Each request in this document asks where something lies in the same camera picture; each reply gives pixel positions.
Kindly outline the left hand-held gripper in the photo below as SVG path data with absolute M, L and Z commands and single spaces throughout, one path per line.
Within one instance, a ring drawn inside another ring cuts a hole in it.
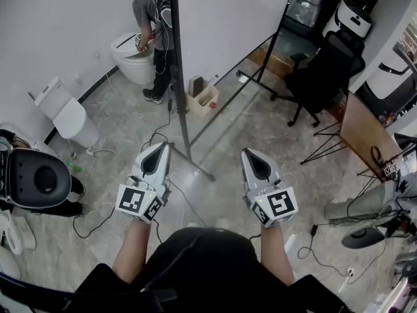
M 170 190 L 164 181 L 170 162 L 168 143 L 160 142 L 140 152 L 132 167 L 134 175 L 129 175 L 125 184 L 119 185 L 115 209 L 134 220 L 151 223 L 167 204 Z

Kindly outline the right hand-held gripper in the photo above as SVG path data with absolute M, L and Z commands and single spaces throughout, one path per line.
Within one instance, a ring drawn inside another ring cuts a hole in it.
M 266 154 L 244 148 L 240 154 L 244 181 L 249 188 L 243 197 L 262 227 L 271 228 L 294 217 L 298 204 L 294 190 L 280 180 L 278 164 Z M 269 179 L 279 179 L 269 185 Z

